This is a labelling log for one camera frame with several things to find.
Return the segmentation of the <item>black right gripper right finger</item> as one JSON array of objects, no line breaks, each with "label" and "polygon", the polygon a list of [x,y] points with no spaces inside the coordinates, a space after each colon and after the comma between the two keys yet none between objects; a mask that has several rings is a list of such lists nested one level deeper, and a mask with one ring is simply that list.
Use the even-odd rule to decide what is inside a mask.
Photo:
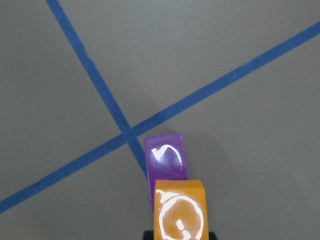
[{"label": "black right gripper right finger", "polygon": [[217,236],[216,236],[216,234],[214,232],[210,231],[208,233],[208,239],[209,240],[217,240]]}]

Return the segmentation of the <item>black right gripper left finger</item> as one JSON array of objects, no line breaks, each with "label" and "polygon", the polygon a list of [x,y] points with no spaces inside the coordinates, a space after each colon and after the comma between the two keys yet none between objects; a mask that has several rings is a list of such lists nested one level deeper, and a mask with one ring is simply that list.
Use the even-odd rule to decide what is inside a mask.
[{"label": "black right gripper left finger", "polygon": [[154,231],[144,231],[142,240],[154,240]]}]

